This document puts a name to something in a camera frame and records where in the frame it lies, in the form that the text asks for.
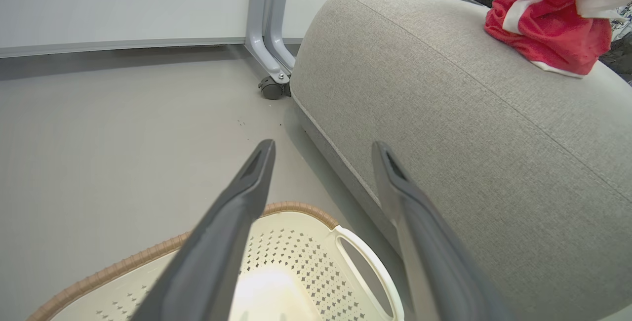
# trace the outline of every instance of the gray floor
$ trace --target gray floor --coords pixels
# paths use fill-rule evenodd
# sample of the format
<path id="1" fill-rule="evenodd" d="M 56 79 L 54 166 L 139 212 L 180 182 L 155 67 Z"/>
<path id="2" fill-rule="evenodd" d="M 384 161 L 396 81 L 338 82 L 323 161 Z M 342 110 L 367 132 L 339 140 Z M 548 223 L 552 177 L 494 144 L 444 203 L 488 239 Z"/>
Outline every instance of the gray floor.
<path id="1" fill-rule="evenodd" d="M 22 321 L 86 276 L 192 228 L 260 140 L 269 202 L 323 208 L 403 268 L 242 47 L 0 60 L 0 319 Z"/>

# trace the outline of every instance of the basket rim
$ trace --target basket rim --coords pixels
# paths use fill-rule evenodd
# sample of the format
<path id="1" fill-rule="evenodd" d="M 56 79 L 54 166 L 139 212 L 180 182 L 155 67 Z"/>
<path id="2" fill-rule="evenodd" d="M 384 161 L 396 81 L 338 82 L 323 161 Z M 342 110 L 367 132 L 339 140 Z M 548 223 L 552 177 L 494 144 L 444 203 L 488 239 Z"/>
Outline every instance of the basket rim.
<path id="1" fill-rule="evenodd" d="M 331 217 L 318 207 L 296 201 L 283 201 L 269 204 L 264 209 L 264 213 L 262 213 L 261 217 L 282 212 L 304 213 L 305 215 L 316 218 L 316 220 L 325 224 L 329 229 L 334 229 L 339 225 L 335 218 Z M 185 240 L 187 240 L 189 235 L 190 231 L 176 237 L 169 238 L 164 242 L 158 243 L 155 246 L 145 249 L 144 251 L 131 255 L 120 262 L 114 263 L 113 265 L 110 265 L 109 267 L 106 267 L 101 271 L 72 284 L 41 305 L 41 307 L 31 314 L 26 321 L 50 321 L 53 317 L 55 317 L 55 315 L 61 312 L 61 310 L 89 292 L 102 287 L 103 285 L 124 276 L 125 274 L 128 274 L 147 263 L 151 263 L 158 258 L 176 251 L 182 247 L 182 244 Z"/>

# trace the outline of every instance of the whiteboard stand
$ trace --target whiteboard stand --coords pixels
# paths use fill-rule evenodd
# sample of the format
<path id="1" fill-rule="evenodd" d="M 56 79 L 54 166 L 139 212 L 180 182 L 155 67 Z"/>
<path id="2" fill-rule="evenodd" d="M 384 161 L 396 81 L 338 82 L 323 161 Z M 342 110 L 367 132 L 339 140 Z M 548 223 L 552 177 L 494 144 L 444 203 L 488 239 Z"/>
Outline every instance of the whiteboard stand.
<path id="1" fill-rule="evenodd" d="M 264 67 L 270 78 L 275 83 L 284 86 L 289 83 L 289 77 L 282 70 L 281 65 L 289 73 L 294 68 L 294 56 L 287 51 L 281 37 L 285 2 L 286 0 L 249 0 L 246 23 L 246 48 Z M 265 11 L 266 3 L 269 4 L 268 11 Z M 265 42 L 264 24 L 266 24 Z"/>

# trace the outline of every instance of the laundry basket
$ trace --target laundry basket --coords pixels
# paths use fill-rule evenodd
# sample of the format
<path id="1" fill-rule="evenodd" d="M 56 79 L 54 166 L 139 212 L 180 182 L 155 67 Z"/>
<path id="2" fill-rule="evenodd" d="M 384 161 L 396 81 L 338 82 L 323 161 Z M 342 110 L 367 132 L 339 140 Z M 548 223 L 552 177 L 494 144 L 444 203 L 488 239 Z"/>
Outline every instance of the laundry basket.
<path id="1" fill-rule="evenodd" d="M 27 321 L 125 321 L 188 234 L 160 243 L 57 294 Z M 389 316 L 343 248 L 347 241 L 372 267 Z M 354 233 L 316 207 L 266 206 L 250 229 L 230 321 L 402 321 L 397 289 L 379 258 Z"/>

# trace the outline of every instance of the sofa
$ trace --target sofa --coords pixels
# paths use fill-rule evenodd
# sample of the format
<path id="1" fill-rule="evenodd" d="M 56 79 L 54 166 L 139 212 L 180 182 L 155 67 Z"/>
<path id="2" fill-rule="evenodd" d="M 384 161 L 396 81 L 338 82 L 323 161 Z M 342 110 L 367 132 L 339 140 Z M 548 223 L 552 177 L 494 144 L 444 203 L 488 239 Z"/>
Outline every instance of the sofa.
<path id="1" fill-rule="evenodd" d="M 387 240 L 388 143 L 520 320 L 632 303 L 632 88 L 541 71 L 459 0 L 329 0 L 291 78 L 304 129 Z"/>

